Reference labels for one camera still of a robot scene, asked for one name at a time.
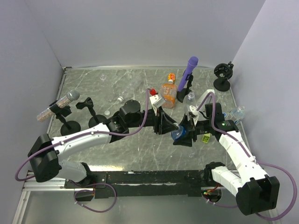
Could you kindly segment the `blue label water bottle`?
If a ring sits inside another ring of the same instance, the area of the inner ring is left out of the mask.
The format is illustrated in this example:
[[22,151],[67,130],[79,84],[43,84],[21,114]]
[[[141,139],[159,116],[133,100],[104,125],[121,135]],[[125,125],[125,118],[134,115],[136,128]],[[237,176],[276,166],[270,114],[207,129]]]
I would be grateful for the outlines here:
[[186,134],[186,129],[179,125],[177,130],[171,132],[171,137],[174,141],[182,138]]

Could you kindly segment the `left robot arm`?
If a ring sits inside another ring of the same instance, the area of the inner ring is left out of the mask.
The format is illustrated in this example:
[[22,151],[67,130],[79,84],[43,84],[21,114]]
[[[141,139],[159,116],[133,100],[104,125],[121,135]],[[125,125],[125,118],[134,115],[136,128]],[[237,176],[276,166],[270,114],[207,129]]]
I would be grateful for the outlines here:
[[43,134],[37,138],[28,153],[34,177],[37,182],[46,182],[54,177],[70,179],[86,188],[93,180],[88,165],[70,162],[68,157],[130,136],[130,128],[136,128],[139,132],[143,127],[149,126],[159,135],[178,129],[176,121],[161,107],[152,106],[151,109],[141,111],[138,101],[129,100],[114,116],[89,129],[55,138]]

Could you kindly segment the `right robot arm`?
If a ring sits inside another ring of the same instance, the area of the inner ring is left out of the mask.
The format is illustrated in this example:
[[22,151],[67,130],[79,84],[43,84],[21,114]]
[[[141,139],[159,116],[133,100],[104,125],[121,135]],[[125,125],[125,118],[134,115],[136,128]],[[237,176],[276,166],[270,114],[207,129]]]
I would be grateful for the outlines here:
[[235,165],[238,175],[233,174],[223,163],[211,162],[204,169],[204,181],[209,186],[216,183],[235,196],[237,207],[244,215],[272,210],[277,205],[280,183],[257,163],[246,147],[238,127],[226,120],[219,103],[206,104],[207,119],[199,121],[199,110],[193,105],[185,107],[179,127],[183,132],[174,136],[174,144],[192,146],[198,135],[210,133],[226,150]]

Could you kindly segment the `clear open bottle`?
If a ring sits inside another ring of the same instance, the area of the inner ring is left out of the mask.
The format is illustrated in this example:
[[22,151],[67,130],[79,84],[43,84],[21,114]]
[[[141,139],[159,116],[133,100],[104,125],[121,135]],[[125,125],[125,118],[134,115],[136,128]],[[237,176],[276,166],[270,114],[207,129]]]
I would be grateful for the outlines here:
[[193,91],[191,91],[188,95],[184,97],[183,109],[185,114],[187,113],[187,108],[186,108],[187,105],[193,105],[196,107],[195,93]]

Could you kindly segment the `orange drink bottle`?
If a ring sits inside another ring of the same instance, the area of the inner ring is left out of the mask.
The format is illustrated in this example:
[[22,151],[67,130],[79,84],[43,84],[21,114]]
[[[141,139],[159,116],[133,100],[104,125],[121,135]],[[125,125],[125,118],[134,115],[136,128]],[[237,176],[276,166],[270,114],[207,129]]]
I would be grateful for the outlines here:
[[165,99],[162,107],[166,109],[171,109],[175,105],[177,89],[178,87],[175,85],[176,75],[174,73],[170,73],[167,78],[167,83],[162,84],[160,87],[160,94]]

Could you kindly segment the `small clear labelled bottle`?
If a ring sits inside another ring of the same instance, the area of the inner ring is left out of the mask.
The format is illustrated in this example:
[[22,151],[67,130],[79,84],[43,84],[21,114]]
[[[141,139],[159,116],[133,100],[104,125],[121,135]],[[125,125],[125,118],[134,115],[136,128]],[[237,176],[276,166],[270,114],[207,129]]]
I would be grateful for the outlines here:
[[235,124],[238,124],[245,117],[245,114],[246,108],[243,105],[233,108],[229,113],[231,116],[230,119],[233,120]]

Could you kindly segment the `green toy block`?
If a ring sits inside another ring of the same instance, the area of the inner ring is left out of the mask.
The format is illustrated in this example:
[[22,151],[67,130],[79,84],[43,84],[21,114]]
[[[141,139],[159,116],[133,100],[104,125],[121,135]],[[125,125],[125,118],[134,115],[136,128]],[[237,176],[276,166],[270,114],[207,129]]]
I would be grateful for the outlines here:
[[210,140],[210,137],[211,135],[209,133],[204,134],[202,137],[202,142],[207,144]]

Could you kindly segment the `purple microphone stand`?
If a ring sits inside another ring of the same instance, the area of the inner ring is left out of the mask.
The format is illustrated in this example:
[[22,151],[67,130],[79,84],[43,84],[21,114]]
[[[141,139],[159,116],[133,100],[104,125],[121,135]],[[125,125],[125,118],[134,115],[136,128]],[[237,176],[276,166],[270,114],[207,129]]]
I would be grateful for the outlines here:
[[186,88],[183,88],[182,91],[177,92],[177,100],[181,103],[183,102],[184,97],[192,91],[190,88],[192,87],[193,75],[190,74],[187,78],[188,82]]

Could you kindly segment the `purple microphone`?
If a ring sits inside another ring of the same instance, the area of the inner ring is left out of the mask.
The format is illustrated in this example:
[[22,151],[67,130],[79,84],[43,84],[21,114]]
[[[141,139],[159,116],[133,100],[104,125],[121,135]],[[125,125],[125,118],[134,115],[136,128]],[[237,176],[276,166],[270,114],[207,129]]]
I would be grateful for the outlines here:
[[193,70],[197,67],[199,59],[196,56],[192,56],[187,63],[187,67],[183,73],[181,81],[178,85],[178,91],[182,91],[185,87],[186,82],[189,80],[189,76]]

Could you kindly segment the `black round clamp stand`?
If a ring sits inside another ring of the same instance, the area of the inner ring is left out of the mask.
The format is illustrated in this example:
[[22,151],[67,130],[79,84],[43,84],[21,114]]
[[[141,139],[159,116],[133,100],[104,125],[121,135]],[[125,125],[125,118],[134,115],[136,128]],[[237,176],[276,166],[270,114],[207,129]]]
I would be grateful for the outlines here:
[[216,79],[214,80],[214,88],[221,92],[226,92],[230,89],[229,79],[233,76],[234,65],[230,61],[229,63],[218,64],[214,69]]

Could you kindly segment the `empty black stand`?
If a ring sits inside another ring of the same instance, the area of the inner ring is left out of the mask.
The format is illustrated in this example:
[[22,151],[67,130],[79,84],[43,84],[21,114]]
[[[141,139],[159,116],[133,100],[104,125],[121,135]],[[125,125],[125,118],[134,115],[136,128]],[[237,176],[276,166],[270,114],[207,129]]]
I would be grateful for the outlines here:
[[78,102],[76,104],[76,108],[79,110],[82,110],[84,108],[87,108],[89,113],[91,114],[91,118],[89,119],[88,126],[89,128],[92,128],[106,120],[106,117],[104,115],[96,114],[94,110],[94,104],[90,97],[86,98],[83,102]]

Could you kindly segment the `black microphone stand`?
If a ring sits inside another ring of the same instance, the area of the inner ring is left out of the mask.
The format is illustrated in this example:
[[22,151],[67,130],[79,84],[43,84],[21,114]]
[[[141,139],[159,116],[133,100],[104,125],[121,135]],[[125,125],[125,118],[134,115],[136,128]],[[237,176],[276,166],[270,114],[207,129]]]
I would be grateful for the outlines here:
[[53,112],[63,125],[60,128],[60,133],[62,136],[70,135],[81,131],[81,126],[76,121],[66,121],[65,117],[71,114],[70,106],[65,106],[64,108],[60,108],[56,102],[50,104],[50,111]]

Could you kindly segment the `silver glitter microphone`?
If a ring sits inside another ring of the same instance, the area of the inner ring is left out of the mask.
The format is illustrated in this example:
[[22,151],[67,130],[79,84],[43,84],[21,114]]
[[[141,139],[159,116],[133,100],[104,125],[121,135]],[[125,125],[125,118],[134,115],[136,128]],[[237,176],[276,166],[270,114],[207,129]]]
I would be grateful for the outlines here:
[[40,122],[45,121],[49,117],[53,116],[60,109],[65,108],[71,102],[78,100],[80,93],[77,90],[70,90],[65,96],[60,98],[57,102],[53,103],[46,110],[37,115],[36,119]]

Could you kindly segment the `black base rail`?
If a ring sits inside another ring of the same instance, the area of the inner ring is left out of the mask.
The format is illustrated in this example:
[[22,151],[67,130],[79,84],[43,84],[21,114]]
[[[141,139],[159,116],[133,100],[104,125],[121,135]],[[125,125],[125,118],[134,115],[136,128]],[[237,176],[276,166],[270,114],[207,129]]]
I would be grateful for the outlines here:
[[66,189],[86,189],[94,198],[113,196],[179,196],[201,197],[208,189],[220,185],[204,178],[203,170],[164,171],[92,171],[91,179],[74,183],[65,181]]

